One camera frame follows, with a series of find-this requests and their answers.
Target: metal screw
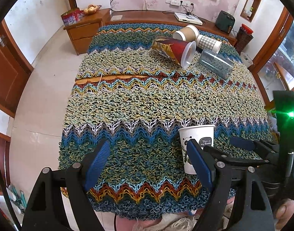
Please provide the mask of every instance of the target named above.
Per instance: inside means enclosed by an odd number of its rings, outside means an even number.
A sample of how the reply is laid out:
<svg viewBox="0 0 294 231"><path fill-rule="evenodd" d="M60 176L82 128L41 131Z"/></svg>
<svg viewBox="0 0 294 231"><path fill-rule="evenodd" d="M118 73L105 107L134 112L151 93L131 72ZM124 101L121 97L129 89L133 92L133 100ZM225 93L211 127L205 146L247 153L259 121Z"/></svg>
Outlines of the metal screw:
<svg viewBox="0 0 294 231"><path fill-rule="evenodd" d="M254 169L253 167L248 167L247 169L248 169L248 171L251 172L251 173L255 172L255 169Z"/></svg>
<svg viewBox="0 0 294 231"><path fill-rule="evenodd" d="M50 169L48 167L45 167L43 170L42 170L42 173L46 174L46 173L49 173Z"/></svg>
<svg viewBox="0 0 294 231"><path fill-rule="evenodd" d="M79 168L80 166L81 166L81 163L79 162L73 163L72 165L73 168Z"/></svg>
<svg viewBox="0 0 294 231"><path fill-rule="evenodd" d="M220 168L223 168L225 166L225 163L223 163L222 161L217 162L217 166Z"/></svg>

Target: door handle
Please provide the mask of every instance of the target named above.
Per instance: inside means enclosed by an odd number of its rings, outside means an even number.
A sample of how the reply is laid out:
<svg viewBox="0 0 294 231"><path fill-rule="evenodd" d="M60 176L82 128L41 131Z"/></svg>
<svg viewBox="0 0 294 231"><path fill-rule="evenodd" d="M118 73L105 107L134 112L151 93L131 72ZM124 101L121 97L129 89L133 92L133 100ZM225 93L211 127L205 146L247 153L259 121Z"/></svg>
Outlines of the door handle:
<svg viewBox="0 0 294 231"><path fill-rule="evenodd" d="M280 32L280 38L282 38L283 37L283 34L286 32L286 29L285 28L283 28L283 30Z"/></svg>
<svg viewBox="0 0 294 231"><path fill-rule="evenodd" d="M1 37L0 37L0 46L5 47L5 43Z"/></svg>

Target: red lid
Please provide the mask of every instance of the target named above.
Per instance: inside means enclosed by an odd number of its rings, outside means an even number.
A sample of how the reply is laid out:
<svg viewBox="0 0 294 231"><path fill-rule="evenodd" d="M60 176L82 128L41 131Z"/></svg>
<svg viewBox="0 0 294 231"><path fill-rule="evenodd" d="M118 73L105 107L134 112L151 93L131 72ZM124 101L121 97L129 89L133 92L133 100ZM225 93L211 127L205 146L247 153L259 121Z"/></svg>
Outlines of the red lid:
<svg viewBox="0 0 294 231"><path fill-rule="evenodd" d="M246 33L250 35L253 33L253 31L249 27L247 27L245 24L242 24L242 28L246 31Z"/></svg>

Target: blue gripper pad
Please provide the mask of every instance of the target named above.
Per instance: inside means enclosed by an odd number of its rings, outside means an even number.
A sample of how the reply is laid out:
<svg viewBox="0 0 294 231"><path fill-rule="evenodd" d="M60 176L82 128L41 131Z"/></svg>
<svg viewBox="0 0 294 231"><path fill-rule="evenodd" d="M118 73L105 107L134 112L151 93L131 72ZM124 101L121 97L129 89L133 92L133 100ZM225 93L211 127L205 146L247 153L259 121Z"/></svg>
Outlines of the blue gripper pad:
<svg viewBox="0 0 294 231"><path fill-rule="evenodd" d="M88 192L91 188L93 188L98 181L98 178L107 162L107 159L110 155L110 143L106 140L100 141L93 153L87 154L86 156L90 155L86 158L86 163L84 163L85 159L83 160L83 165L88 165L88 163L91 162L91 164L88 167L88 170L85 174L85 185L84 189L86 192ZM88 159L91 157L94 157L94 159L90 162L88 162Z"/></svg>
<svg viewBox="0 0 294 231"><path fill-rule="evenodd" d="M212 192L214 189L213 182L216 175L214 159L209 153L206 153L201 149L195 139L188 141L187 154L193 164L201 185Z"/></svg>
<svg viewBox="0 0 294 231"><path fill-rule="evenodd" d="M240 137L235 137L235 136L232 136L230 138L230 144L235 146L235 147L245 149L245 150L248 150L248 151L252 151L252 150L254 150L256 148L255 143L253 141L246 140L246 139L243 139L243 138L240 138Z"/></svg>

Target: panda print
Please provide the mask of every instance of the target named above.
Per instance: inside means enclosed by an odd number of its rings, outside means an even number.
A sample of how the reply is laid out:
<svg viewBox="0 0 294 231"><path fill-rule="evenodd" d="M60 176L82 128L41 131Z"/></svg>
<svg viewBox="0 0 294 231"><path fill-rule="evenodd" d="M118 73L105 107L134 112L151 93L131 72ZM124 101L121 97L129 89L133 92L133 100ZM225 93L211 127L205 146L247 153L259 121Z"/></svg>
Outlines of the panda print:
<svg viewBox="0 0 294 231"><path fill-rule="evenodd" d="M188 162L189 164L192 165L192 162L190 160L190 158L188 157L187 155L187 151L186 151L186 145L187 145L187 142L192 139L192 137L186 137L186 138L183 138L183 142L181 142L182 144L182 150L185 152L185 155L184 155L184 162Z"/></svg>

